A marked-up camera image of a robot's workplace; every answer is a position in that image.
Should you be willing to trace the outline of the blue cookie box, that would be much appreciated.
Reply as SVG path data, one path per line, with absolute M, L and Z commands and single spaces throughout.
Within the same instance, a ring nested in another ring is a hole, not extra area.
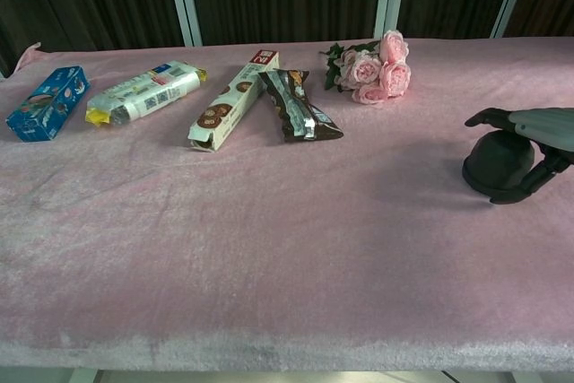
M 78 66 L 60 67 L 6 119 L 23 142 L 53 140 L 91 85 Z

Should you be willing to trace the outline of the pink plush table cloth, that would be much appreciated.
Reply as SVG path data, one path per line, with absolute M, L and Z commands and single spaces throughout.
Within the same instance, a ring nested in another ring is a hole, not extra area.
M 574 38 L 413 39 L 372 107 L 324 89 L 325 49 L 276 46 L 333 141 L 287 144 L 263 95 L 189 148 L 254 45 L 37 52 L 0 82 L 0 366 L 574 370 L 574 167 L 515 205 L 461 176 L 474 113 L 574 107 Z M 129 125 L 6 126 L 58 67 L 97 93 L 170 60 L 207 82 Z

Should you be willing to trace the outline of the white and yellow snack pack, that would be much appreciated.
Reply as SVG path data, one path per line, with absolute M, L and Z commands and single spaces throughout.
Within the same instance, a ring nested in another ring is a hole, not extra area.
M 85 120 L 95 126 L 123 126 L 163 109 L 200 88 L 207 72 L 170 61 L 93 96 Z

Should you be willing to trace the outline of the brown foil snack bag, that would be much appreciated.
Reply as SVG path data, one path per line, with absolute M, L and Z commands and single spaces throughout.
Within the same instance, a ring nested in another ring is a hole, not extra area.
M 275 112 L 282 121 L 286 143 L 339 139 L 343 131 L 307 97 L 303 84 L 309 71 L 274 69 L 259 73 Z

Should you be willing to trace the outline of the long white cookie box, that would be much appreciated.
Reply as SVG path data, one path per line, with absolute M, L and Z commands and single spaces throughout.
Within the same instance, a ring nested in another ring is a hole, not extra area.
M 258 50 L 189 128 L 191 147 L 218 151 L 263 91 L 259 74 L 278 67 L 278 51 Z

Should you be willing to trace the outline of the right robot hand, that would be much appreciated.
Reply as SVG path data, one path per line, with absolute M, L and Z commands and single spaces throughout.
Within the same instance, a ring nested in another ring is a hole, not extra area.
M 488 108 L 465 122 L 467 127 L 480 124 L 524 136 L 535 148 L 534 168 L 518 187 L 490 198 L 495 205 L 510 205 L 527 199 L 557 174 L 574 165 L 574 108 L 515 111 Z

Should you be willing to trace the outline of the pink rose bouquet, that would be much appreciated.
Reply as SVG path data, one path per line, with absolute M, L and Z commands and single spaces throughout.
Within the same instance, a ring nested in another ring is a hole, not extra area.
M 409 47 L 398 30 L 347 48 L 335 43 L 322 54 L 326 56 L 325 88 L 348 91 L 356 103 L 376 105 L 404 96 L 409 88 Z

